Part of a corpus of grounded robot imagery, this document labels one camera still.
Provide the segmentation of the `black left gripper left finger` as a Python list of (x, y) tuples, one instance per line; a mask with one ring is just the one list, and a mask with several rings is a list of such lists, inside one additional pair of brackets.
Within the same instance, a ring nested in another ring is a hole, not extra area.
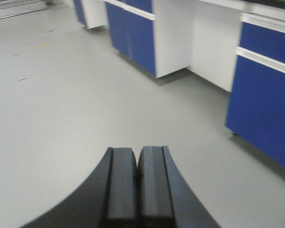
[(85, 181), (26, 228), (132, 228), (137, 219), (132, 148), (107, 148)]

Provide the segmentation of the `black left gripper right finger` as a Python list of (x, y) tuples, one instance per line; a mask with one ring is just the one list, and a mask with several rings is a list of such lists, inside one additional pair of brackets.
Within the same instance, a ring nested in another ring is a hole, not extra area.
[(140, 228), (218, 228), (189, 187), (168, 146), (144, 146), (138, 163)]

